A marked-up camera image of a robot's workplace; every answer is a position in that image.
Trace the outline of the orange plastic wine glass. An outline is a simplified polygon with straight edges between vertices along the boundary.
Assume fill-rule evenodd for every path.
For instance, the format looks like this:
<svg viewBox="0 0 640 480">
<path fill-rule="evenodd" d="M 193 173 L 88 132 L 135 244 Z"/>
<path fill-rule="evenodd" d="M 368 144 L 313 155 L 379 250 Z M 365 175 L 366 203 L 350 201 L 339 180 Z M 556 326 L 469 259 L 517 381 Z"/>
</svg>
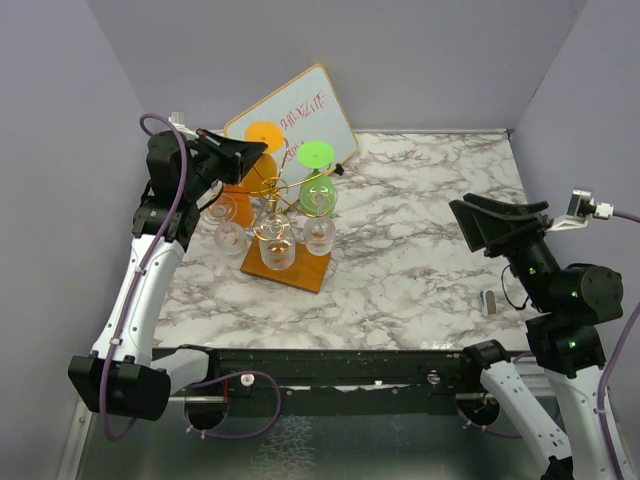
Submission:
<svg viewBox="0 0 640 480">
<path fill-rule="evenodd" d="M 222 194 L 213 204 L 212 212 L 217 218 L 234 222 L 247 229 L 254 221 L 251 196 L 247 191 L 234 185 L 225 185 Z"/>
</svg>

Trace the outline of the green plastic wine glass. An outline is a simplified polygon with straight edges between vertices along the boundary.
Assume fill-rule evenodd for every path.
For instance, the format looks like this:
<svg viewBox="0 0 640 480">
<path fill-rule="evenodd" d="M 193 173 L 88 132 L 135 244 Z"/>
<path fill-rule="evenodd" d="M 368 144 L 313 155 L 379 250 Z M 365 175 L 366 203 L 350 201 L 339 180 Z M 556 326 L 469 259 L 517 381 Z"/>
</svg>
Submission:
<svg viewBox="0 0 640 480">
<path fill-rule="evenodd" d="M 309 141 L 297 151 L 298 162 L 311 170 L 300 184 L 299 209 L 307 215 L 331 215 L 337 204 L 337 191 L 329 178 L 334 150 L 326 142 Z"/>
</svg>

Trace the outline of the clear ribbed goblet glass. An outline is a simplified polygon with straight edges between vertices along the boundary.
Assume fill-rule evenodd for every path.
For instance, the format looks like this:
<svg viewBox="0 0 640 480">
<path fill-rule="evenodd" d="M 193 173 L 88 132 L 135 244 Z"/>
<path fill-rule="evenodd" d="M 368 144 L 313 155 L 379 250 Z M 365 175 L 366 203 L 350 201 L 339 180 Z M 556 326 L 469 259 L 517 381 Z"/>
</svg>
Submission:
<svg viewBox="0 0 640 480">
<path fill-rule="evenodd" d="M 263 263 L 271 270 L 291 267 L 296 256 L 296 240 L 289 219 L 280 213 L 269 213 L 258 219 L 255 234 Z"/>
</svg>

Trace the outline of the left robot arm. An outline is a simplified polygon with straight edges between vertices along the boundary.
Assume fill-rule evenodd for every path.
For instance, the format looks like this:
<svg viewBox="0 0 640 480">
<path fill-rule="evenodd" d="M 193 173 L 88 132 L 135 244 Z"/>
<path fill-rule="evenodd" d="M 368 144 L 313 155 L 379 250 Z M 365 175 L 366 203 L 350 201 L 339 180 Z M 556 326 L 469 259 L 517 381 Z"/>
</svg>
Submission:
<svg viewBox="0 0 640 480">
<path fill-rule="evenodd" d="M 113 310 L 86 356 L 75 356 L 68 376 L 86 406 L 109 415 L 155 421 L 169 397 L 190 386 L 206 395 L 221 371 L 198 349 L 152 358 L 156 323 L 169 284 L 200 219 L 198 202 L 212 185 L 239 184 L 267 150 L 199 129 L 189 139 L 165 130 L 147 143 L 149 181 L 132 226 L 128 267 Z"/>
</svg>

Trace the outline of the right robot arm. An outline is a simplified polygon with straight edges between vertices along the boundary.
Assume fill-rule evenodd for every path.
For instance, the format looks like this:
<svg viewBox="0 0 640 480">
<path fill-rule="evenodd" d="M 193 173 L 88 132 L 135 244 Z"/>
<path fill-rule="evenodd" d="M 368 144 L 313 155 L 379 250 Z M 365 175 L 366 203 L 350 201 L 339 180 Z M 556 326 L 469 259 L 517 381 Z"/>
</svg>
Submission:
<svg viewBox="0 0 640 480">
<path fill-rule="evenodd" d="M 504 257 L 533 307 L 527 320 L 531 355 L 557 400 L 556 422 L 522 380 L 514 361 L 495 341 L 465 348 L 461 383 L 485 390 L 526 442 L 543 479 L 635 479 L 611 409 L 608 383 L 621 353 L 604 353 L 597 327 L 623 315 L 621 275 L 604 266 L 562 268 L 546 234 L 584 228 L 592 219 L 623 217 L 591 191 L 576 189 L 564 215 L 546 215 L 547 202 L 508 204 L 468 193 L 449 204 L 471 251 Z"/>
</svg>

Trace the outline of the clear glass hanging on rack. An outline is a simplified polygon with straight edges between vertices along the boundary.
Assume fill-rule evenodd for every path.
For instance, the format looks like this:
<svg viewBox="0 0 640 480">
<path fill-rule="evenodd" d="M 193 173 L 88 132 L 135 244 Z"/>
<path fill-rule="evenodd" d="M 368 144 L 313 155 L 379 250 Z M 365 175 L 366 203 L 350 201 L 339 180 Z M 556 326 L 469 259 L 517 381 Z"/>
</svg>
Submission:
<svg viewBox="0 0 640 480">
<path fill-rule="evenodd" d="M 324 193 L 316 193 L 311 197 L 309 217 L 303 227 L 304 243 L 314 256 L 325 256 L 330 253 L 336 236 L 336 226 L 329 210 L 332 206 L 330 197 Z"/>
</svg>

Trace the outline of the small grey block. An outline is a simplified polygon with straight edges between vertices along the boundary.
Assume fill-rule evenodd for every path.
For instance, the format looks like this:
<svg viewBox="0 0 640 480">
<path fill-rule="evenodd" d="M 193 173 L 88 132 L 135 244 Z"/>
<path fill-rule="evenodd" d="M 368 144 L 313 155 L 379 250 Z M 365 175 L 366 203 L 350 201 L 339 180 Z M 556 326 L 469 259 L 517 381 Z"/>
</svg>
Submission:
<svg viewBox="0 0 640 480">
<path fill-rule="evenodd" d="M 481 291 L 479 293 L 479 303 L 484 316 L 496 315 L 498 313 L 498 305 L 493 290 Z"/>
</svg>

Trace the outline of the white board yellow frame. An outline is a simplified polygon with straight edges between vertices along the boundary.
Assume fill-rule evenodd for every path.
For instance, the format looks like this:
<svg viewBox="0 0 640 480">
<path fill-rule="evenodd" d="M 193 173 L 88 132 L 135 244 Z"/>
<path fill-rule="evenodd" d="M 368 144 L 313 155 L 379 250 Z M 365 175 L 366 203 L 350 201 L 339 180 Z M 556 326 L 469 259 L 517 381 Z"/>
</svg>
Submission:
<svg viewBox="0 0 640 480">
<path fill-rule="evenodd" d="M 224 135 L 242 139 L 247 128 L 258 121 L 277 125 L 289 142 L 273 154 L 286 158 L 282 178 L 293 184 L 309 169 L 296 159 L 299 147 L 308 141 L 323 141 L 334 150 L 333 164 L 358 152 L 358 143 L 329 75 L 320 64 L 300 73 L 265 98 L 236 115 L 224 126 Z"/>
</svg>

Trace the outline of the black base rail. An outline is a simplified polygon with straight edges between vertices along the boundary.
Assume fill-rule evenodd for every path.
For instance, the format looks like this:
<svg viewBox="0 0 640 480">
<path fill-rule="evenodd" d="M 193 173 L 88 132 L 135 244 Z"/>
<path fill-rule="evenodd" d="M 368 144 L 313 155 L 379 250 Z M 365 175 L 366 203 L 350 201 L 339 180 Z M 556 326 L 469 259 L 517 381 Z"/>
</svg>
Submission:
<svg viewBox="0 0 640 480">
<path fill-rule="evenodd" d="M 178 395 L 202 415 L 232 417 L 352 416 L 429 413 L 452 415 L 458 400 L 484 396 L 467 377 L 459 351 L 292 350 L 204 348 L 211 379 L 241 371 L 264 378 L 251 387 L 184 388 Z"/>
</svg>

